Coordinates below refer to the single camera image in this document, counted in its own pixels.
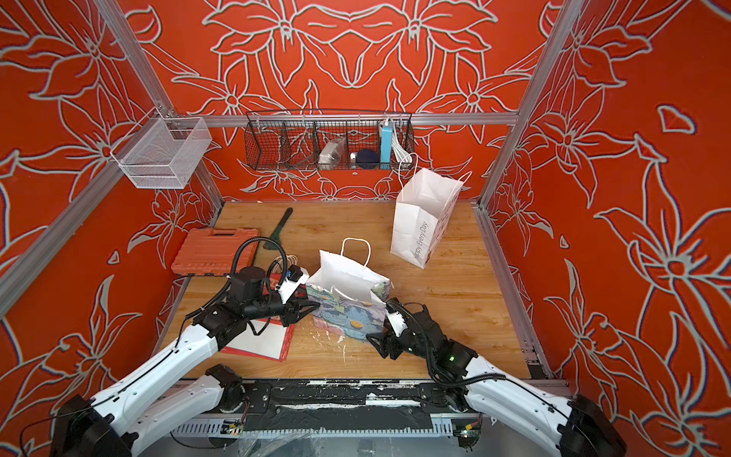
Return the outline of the floral patterned paper bag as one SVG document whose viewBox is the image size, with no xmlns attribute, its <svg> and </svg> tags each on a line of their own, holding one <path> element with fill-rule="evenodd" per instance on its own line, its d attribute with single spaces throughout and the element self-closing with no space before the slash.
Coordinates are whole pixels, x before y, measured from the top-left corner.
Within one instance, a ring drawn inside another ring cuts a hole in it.
<svg viewBox="0 0 731 457">
<path fill-rule="evenodd" d="M 315 317 L 331 331 L 361 341 L 382 331 L 391 280 L 344 251 L 319 255 L 320 266 L 306 282 L 308 299 L 319 304 Z"/>
</svg>

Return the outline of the red RICH paper bag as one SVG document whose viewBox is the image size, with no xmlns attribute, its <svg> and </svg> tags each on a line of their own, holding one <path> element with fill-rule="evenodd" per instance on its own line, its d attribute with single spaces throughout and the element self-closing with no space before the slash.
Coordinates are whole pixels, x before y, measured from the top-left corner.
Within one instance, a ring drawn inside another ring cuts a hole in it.
<svg viewBox="0 0 731 457">
<path fill-rule="evenodd" d="M 295 331 L 295 325 L 285 327 L 278 319 L 259 319 L 252 321 L 253 329 L 235 337 L 222 352 L 247 357 L 257 357 L 283 362 L 289 356 L 289 349 Z"/>
</svg>

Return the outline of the white paper bag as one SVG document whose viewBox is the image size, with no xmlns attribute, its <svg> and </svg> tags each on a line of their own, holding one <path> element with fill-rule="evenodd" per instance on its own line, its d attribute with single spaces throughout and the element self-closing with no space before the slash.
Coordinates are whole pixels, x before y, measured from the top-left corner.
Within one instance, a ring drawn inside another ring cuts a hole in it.
<svg viewBox="0 0 731 457">
<path fill-rule="evenodd" d="M 390 252 L 425 268 L 445 235 L 460 192 L 471 175 L 468 171 L 452 179 L 431 169 L 419 169 L 397 197 Z"/>
</svg>

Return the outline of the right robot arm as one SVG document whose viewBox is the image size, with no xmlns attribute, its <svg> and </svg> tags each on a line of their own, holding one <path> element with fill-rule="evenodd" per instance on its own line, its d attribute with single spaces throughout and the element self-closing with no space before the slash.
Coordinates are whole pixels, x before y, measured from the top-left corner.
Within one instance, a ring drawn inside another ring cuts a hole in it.
<svg viewBox="0 0 731 457">
<path fill-rule="evenodd" d="M 601 408 L 586 396 L 551 394 L 497 368 L 445 336 L 425 305 L 412 312 L 386 302 L 384 329 L 367 335 L 380 356 L 409 353 L 426 361 L 430 379 L 453 409 L 469 407 L 512 428 L 551 456 L 624 456 L 627 445 Z"/>
</svg>

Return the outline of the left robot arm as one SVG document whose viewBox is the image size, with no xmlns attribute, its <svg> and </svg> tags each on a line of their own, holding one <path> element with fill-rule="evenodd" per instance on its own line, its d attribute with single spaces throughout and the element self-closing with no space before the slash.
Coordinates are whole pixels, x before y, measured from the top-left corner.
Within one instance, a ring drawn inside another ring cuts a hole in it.
<svg viewBox="0 0 731 457">
<path fill-rule="evenodd" d="M 125 378 L 85 399 L 72 397 L 53 418 L 52 456 L 138 456 L 194 416 L 217 407 L 237 411 L 249 396 L 242 378 L 216 365 L 184 390 L 167 394 L 187 372 L 224 350 L 255 321 L 296 324 L 318 307 L 299 295 L 310 275 L 287 259 L 278 281 L 271 272 L 242 267 L 239 258 L 259 237 L 235 252 L 225 285 L 189 313 L 177 338 Z"/>
</svg>

